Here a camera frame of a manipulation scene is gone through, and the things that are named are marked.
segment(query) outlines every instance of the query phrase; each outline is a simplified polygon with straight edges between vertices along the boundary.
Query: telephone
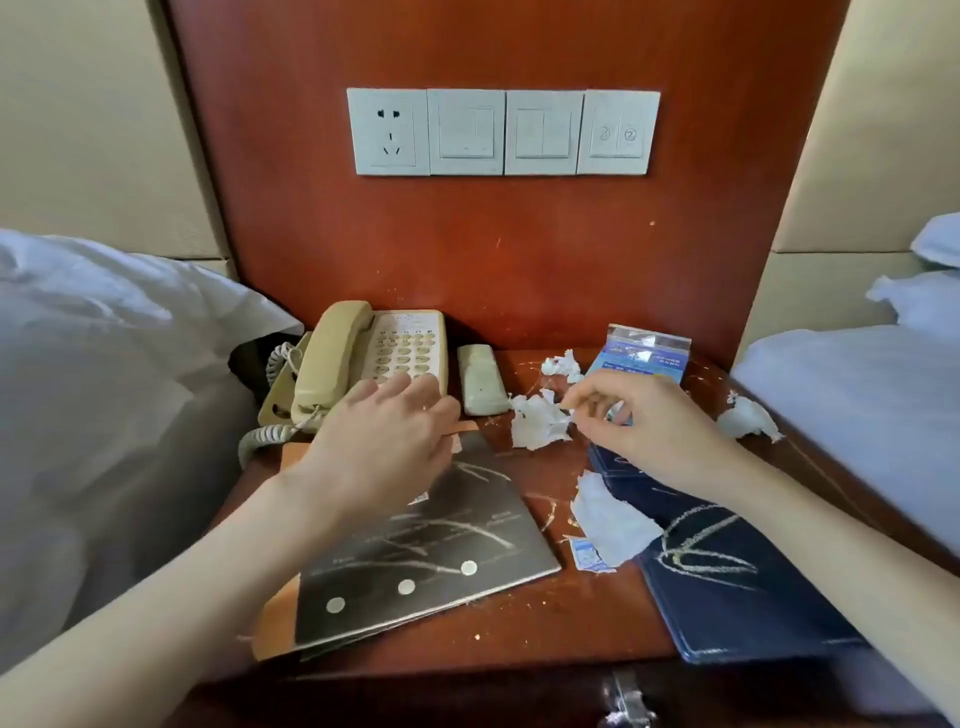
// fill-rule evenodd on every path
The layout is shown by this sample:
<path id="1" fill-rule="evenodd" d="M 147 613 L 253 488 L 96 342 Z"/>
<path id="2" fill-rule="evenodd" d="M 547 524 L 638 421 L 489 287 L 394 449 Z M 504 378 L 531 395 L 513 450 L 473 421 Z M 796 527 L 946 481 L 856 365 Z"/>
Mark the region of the telephone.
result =
<path id="1" fill-rule="evenodd" d="M 335 303 L 295 347 L 277 347 L 271 355 L 270 393 L 257 417 L 261 427 L 241 440 L 241 464 L 246 465 L 257 448 L 286 442 L 297 431 L 316 432 L 359 379 L 382 384 L 400 372 L 412 377 L 432 374 L 446 394 L 443 313 L 374 311 L 366 301 Z"/>

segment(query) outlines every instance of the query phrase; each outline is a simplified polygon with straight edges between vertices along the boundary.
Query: bed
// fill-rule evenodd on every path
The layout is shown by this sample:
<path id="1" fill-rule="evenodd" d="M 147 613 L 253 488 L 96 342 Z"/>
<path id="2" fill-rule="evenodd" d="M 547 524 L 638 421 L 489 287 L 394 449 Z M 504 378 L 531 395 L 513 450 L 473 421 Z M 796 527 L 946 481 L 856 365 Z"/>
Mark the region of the bed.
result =
<path id="1" fill-rule="evenodd" d="M 255 425 L 228 369 L 302 330 L 198 265 L 0 231 L 0 672 L 188 547 Z"/>

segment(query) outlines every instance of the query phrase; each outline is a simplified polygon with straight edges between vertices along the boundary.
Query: hand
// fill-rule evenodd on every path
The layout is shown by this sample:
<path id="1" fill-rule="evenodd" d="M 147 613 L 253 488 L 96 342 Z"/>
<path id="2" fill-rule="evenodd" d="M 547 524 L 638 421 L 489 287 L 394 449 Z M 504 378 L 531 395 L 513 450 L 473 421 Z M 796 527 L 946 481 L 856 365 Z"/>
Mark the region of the hand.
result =
<path id="1" fill-rule="evenodd" d="M 605 417 L 623 400 L 613 423 Z M 759 462 L 711 420 L 672 379 L 600 370 L 560 403 L 590 440 L 627 458 L 664 485 L 714 502 Z M 633 414 L 631 427 L 622 423 Z"/>
<path id="2" fill-rule="evenodd" d="M 444 434 L 459 418 L 460 403 L 441 397 L 433 375 L 357 382 L 285 472 L 297 507 L 308 516 L 333 509 L 353 526 L 393 515 L 450 464 Z"/>

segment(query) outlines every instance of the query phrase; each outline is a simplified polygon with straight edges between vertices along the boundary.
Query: wall switch panel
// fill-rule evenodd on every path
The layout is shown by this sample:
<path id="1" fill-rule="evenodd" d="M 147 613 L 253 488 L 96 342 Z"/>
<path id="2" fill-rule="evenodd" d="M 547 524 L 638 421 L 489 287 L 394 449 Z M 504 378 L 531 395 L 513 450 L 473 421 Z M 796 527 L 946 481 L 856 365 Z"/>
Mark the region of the wall switch panel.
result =
<path id="1" fill-rule="evenodd" d="M 583 91 L 507 91 L 504 173 L 575 175 Z"/>
<path id="2" fill-rule="evenodd" d="M 587 91 L 578 175 L 645 175 L 659 91 Z"/>
<path id="3" fill-rule="evenodd" d="M 431 175 L 502 175 L 504 91 L 426 92 Z"/>
<path id="4" fill-rule="evenodd" d="M 348 88 L 358 175 L 430 174 L 426 91 Z"/>

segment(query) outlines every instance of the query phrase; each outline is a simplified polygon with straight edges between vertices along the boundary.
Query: wooden headboard panel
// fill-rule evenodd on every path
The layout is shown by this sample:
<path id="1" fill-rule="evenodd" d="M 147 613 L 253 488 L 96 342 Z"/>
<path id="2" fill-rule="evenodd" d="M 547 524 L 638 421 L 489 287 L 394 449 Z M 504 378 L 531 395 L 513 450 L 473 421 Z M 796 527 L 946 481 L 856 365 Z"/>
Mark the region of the wooden headboard panel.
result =
<path id="1" fill-rule="evenodd" d="M 617 322 L 728 366 L 847 0 L 170 0 L 244 280 L 498 348 Z M 347 86 L 662 92 L 649 174 L 365 178 Z"/>

